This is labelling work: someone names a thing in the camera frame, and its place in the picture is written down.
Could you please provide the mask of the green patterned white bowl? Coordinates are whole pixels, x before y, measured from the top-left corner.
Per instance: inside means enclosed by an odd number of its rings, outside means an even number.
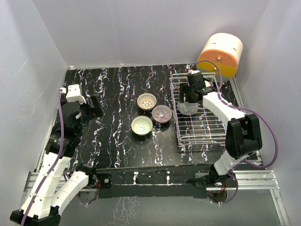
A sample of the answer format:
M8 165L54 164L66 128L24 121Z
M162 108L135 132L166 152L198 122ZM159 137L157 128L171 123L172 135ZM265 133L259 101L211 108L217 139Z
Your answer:
M138 116L131 123L132 131L139 136L146 136L152 130L153 122L146 116Z

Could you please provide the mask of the purple striped bowl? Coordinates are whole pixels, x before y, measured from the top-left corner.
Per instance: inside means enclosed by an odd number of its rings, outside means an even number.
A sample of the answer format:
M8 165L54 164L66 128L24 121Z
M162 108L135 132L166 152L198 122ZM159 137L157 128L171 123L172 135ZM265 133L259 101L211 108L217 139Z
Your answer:
M173 112L166 105L158 105L152 110L152 117L157 123L167 123L170 121Z

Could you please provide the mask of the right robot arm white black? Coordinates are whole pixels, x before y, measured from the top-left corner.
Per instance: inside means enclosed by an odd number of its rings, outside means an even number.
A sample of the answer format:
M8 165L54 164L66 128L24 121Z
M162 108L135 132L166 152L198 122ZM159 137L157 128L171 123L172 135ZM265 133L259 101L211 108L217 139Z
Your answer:
M191 70L186 76L187 83L180 84L180 102L203 105L224 124L226 131L225 151L219 160L211 165L208 175L189 182L220 187L233 175L237 165L262 148L259 118L235 109L218 89L206 86L200 71Z

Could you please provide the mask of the blue patterned white bowl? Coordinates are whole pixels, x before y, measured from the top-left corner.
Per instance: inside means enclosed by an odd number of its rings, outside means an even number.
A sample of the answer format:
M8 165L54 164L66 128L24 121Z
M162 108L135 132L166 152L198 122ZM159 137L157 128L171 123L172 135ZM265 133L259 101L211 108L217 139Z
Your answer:
M208 81L205 81L205 85L206 85L206 87L210 87L212 84Z

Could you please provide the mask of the red white patterned bowl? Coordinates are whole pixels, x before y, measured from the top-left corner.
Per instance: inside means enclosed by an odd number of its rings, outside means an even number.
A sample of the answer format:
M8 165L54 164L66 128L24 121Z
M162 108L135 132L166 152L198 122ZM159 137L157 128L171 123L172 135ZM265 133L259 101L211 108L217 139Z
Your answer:
M198 111L198 103L179 102L177 107L180 113L187 116L192 116Z

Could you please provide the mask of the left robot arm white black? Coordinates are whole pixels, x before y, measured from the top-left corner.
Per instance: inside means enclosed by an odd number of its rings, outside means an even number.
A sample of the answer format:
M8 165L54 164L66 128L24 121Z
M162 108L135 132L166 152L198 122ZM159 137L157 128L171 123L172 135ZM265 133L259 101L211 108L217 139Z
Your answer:
M103 116L98 98L92 95L90 99L92 106L78 100L58 102L59 122L52 128L40 172L27 200L20 209L12 211L10 221L21 226L57 226L64 209L80 190L96 185L96 169L81 164L65 184L57 188L80 144L83 128Z

